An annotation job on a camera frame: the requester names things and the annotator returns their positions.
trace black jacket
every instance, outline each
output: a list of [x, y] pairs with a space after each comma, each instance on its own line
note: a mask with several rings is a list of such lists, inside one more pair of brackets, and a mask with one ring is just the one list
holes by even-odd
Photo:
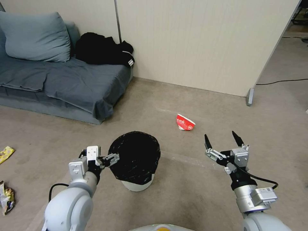
[[123, 41], [116, 44], [112, 37], [85, 33], [76, 43], [76, 58], [88, 64], [121, 64], [131, 67], [134, 63], [132, 45]]

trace black trash bag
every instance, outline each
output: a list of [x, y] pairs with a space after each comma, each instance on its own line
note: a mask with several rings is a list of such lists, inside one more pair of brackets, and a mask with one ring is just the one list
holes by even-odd
[[157, 139], [143, 132], [129, 132], [111, 144], [108, 155], [119, 154], [120, 160], [110, 167], [116, 179], [144, 185], [152, 180], [160, 159]]

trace gray blanket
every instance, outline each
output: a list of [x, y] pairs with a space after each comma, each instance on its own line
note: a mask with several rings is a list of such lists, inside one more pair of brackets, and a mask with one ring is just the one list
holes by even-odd
[[103, 120], [125, 92], [131, 69], [123, 65], [89, 65], [72, 58], [47, 63], [0, 57], [0, 85], [27, 91], [43, 91]]

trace red paper cup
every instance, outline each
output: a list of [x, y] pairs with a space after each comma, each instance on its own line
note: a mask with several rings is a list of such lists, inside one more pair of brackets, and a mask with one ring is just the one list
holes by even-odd
[[193, 129], [193, 127], [196, 125], [193, 121], [190, 119], [187, 119], [186, 117], [177, 114], [176, 117], [176, 123], [179, 126], [180, 130], [190, 131]]

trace snack wrapper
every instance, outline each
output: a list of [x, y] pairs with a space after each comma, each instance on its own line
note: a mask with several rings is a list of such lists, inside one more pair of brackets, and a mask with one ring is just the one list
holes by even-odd
[[14, 190], [4, 185], [4, 182], [0, 182], [0, 202], [3, 215], [6, 215], [15, 206]]
[[180, 130], [190, 131], [193, 129], [193, 127], [196, 125], [193, 121], [190, 119], [187, 119], [186, 117], [177, 114], [176, 117], [176, 123], [179, 126]]
[[2, 151], [0, 151], [0, 164], [6, 161], [14, 152], [15, 149], [9, 146], [6, 146]]

